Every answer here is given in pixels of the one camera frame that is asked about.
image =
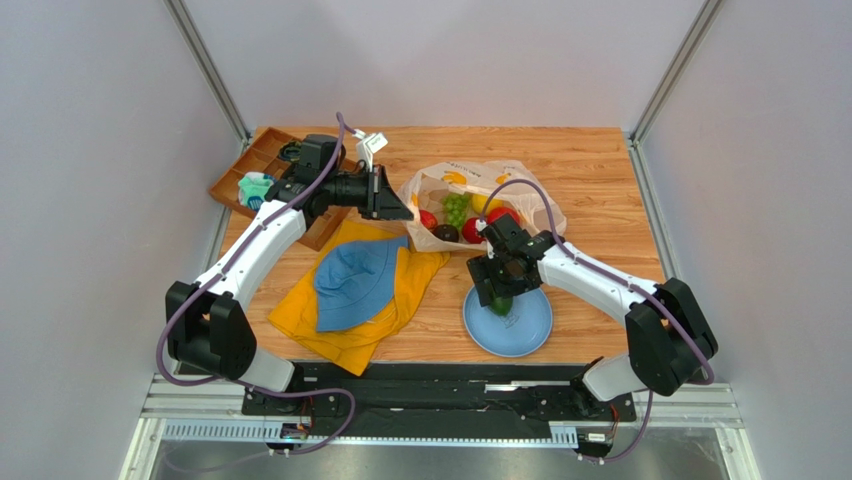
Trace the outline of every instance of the black metal base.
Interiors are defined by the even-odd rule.
[[[372,364],[361,377],[330,363],[302,362],[304,390],[341,387],[352,392],[357,415],[346,431],[351,436],[403,438],[550,438],[548,422],[612,422],[607,411],[595,419],[571,408],[571,387],[547,385],[514,391],[485,391],[485,385],[512,381],[566,382],[583,370],[576,366]],[[636,419],[629,395],[612,401],[621,421]],[[312,433],[336,430],[349,411],[345,396],[318,396],[313,401]],[[244,415],[298,414],[292,401],[279,402],[253,393],[244,398]]]

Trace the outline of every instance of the white wall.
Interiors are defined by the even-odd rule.
[[[256,125],[633,128],[702,0],[188,0]]]
[[[162,2],[4,2],[0,59],[0,478],[115,478],[236,137]]]
[[[728,1],[645,144],[766,479],[849,478],[850,22]]]

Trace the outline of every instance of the gray floor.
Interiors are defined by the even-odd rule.
[[[630,442],[625,428],[614,452]],[[263,451],[258,444],[164,442],[161,454],[183,468],[220,465]],[[526,448],[329,446],[303,457],[264,457],[204,475],[180,474],[159,462],[155,479],[727,479],[713,429],[648,432],[626,459],[605,466],[576,460],[573,452]]]

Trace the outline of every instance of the blue plate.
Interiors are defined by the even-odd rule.
[[[480,347],[501,357],[523,357],[538,350],[553,327],[550,302],[540,289],[515,297],[505,317],[479,306],[476,289],[464,300],[464,326]]]

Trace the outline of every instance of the blue bucket hat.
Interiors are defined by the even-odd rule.
[[[391,301],[396,257],[408,237],[344,243],[328,253],[314,277],[317,332],[346,330],[375,317]]]

